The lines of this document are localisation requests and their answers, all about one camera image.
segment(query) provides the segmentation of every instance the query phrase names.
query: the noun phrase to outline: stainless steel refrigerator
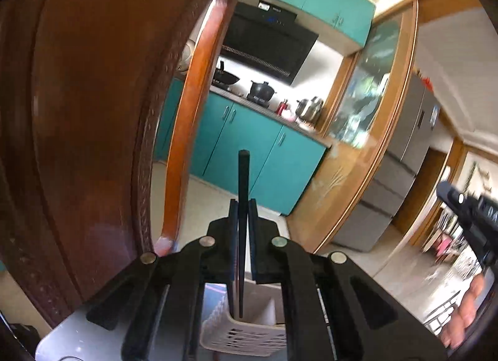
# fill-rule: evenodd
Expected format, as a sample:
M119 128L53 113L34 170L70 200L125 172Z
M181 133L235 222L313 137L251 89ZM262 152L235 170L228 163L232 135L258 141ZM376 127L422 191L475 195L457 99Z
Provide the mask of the stainless steel refrigerator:
M334 236L334 243L369 252L407 196L430 145L439 103L412 76L388 149L360 202Z

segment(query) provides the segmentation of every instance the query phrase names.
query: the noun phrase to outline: metal screw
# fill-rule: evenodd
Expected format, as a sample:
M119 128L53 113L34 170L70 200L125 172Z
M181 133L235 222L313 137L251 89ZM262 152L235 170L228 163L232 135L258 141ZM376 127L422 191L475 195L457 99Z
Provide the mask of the metal screw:
M199 244L205 248L210 248L216 242L215 238L212 236L202 236L199 239Z
M273 244L273 246L275 246L276 248L284 248L285 246L287 246L287 239L283 238L282 236L275 236L271 240L271 244Z
M145 252L140 256L140 261L143 264L152 264L155 262L157 256L151 252Z
M330 260L332 260L335 264L344 264L348 257L342 252L333 252L330 255Z

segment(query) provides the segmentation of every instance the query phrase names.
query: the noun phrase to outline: sticker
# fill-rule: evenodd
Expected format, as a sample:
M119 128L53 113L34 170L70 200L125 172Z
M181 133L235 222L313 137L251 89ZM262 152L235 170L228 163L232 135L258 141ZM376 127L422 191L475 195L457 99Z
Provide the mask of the sticker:
M431 127L434 128L436 125L437 116L439 115L439 106L434 106L431 115Z
M260 2L260 4L259 4L259 5L257 5L257 6L258 6L260 9L262 9L262 10L266 10L266 11L270 10L270 5L267 5L266 3L263 3L263 2Z

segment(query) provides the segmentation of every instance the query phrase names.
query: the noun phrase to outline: countertop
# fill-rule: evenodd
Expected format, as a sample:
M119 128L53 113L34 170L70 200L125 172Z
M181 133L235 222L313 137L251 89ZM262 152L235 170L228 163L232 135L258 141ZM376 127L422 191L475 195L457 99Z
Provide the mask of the countertop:
M278 123L285 125L286 127L292 128L293 130L301 133L305 137L311 138L312 140L318 142L319 144L330 148L332 146L333 138L321 137L317 133L309 132L307 130L303 130L297 123L291 123L286 119L282 118L275 114L272 110L266 109L265 107L258 106L258 104L245 99L244 97L237 96L236 94L227 92L226 90L220 89L219 87L211 85L209 91L212 93L216 93L221 97L232 100L234 103L240 104L241 106L247 107L256 111L259 114L264 115L265 117L270 118L273 121L277 121Z

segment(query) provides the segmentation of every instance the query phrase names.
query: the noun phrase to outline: gas burner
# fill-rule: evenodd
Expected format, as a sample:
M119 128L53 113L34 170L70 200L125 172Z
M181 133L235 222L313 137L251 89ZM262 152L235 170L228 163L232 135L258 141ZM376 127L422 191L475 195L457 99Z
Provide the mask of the gas burner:
M253 103L256 103L258 106L261 107L268 108L268 106L270 105L270 102L260 99L259 97L253 96L253 94L248 94L246 99L252 101Z

